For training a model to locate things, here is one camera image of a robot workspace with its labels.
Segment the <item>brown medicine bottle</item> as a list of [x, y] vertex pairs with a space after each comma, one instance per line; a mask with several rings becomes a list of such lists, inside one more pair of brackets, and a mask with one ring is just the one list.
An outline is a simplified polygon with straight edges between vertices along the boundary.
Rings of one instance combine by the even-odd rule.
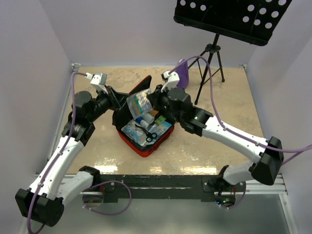
[[160, 115], [159, 111], [157, 110], [151, 110], [149, 114], [153, 116], [154, 118], [157, 118]]

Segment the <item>bandage packets pile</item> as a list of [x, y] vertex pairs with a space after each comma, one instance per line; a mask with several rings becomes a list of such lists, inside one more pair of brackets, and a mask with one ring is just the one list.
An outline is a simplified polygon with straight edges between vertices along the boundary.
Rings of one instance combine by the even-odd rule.
[[150, 88], [127, 97], [127, 105], [133, 119], [137, 119], [153, 109], [151, 102], [148, 100], [149, 94], [151, 94]]

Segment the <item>green small box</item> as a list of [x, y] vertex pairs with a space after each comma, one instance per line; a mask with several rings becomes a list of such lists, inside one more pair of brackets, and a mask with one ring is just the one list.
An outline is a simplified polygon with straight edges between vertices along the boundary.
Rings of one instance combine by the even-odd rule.
[[163, 115], [160, 115], [160, 116], [155, 120], [155, 124], [157, 124], [157, 125], [159, 126], [159, 125], [161, 125], [165, 120], [166, 120], [166, 117], [164, 117]]

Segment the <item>small blue label bottle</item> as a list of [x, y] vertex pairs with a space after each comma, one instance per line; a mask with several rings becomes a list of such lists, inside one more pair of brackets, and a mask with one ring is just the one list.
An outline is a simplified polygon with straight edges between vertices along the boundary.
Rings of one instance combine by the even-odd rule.
[[138, 117], [136, 120], [135, 120], [136, 123], [140, 124], [142, 127], [144, 128], [148, 128], [149, 127], [149, 123], [146, 122], [142, 117]]

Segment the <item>blue pouch packet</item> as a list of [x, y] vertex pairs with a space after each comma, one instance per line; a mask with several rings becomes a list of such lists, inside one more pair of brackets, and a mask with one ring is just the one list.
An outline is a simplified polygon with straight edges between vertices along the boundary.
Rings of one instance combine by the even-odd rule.
[[159, 137], [159, 136], [163, 135], [171, 127], [172, 127], [172, 124], [164, 121], [160, 125], [157, 125], [157, 124], [152, 125], [149, 132], [152, 134], [155, 133]]

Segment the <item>red black medicine case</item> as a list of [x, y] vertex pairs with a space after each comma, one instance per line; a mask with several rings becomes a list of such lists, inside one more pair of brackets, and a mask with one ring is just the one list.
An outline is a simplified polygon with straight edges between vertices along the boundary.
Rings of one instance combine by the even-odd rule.
[[133, 118], [126, 101], [113, 112], [113, 125], [121, 139], [141, 157], [156, 151], [175, 129], [175, 121], [158, 111]]

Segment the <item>black handled scissors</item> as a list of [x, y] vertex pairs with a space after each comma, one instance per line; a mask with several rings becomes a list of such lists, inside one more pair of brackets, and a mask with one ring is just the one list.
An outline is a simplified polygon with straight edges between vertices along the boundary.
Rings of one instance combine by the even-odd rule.
[[137, 125], [137, 124], [135, 126], [143, 131], [143, 133], [146, 135], [146, 141], [147, 142], [152, 142], [154, 139], [156, 139], [158, 137], [157, 133], [155, 133], [155, 132], [150, 133], [144, 127]]

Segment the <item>white gauze packet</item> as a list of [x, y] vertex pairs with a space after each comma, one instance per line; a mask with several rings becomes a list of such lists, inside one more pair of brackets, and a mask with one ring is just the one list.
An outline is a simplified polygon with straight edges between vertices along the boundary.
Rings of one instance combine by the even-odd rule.
[[136, 143], [141, 146], [141, 147], [145, 147], [148, 144], [148, 141], [146, 140], [146, 137], [140, 137], [137, 139]]

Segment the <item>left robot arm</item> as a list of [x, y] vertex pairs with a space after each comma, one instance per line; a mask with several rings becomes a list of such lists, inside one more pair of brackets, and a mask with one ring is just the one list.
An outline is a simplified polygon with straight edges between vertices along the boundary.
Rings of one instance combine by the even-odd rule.
[[19, 189], [15, 195], [28, 227], [31, 221], [55, 226], [65, 205], [80, 192], [100, 188], [100, 172], [89, 166], [82, 167], [68, 183], [62, 184], [62, 180], [95, 131], [94, 121], [108, 110], [120, 110], [127, 97], [127, 93], [117, 92], [111, 86], [107, 93], [98, 91], [97, 97], [92, 97], [88, 91], [74, 95], [72, 112], [54, 154], [35, 181], [27, 189]]

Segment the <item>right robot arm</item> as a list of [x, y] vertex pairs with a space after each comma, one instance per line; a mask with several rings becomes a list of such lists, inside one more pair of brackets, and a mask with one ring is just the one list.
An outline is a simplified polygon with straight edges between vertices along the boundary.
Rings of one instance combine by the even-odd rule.
[[220, 142], [249, 159], [246, 163], [222, 168], [215, 182], [220, 190], [227, 192], [249, 180], [274, 184], [284, 161], [278, 138], [253, 136], [222, 122], [215, 114], [194, 106], [190, 95], [181, 88], [164, 92], [157, 88], [147, 98], [155, 110], [173, 118], [186, 132]]

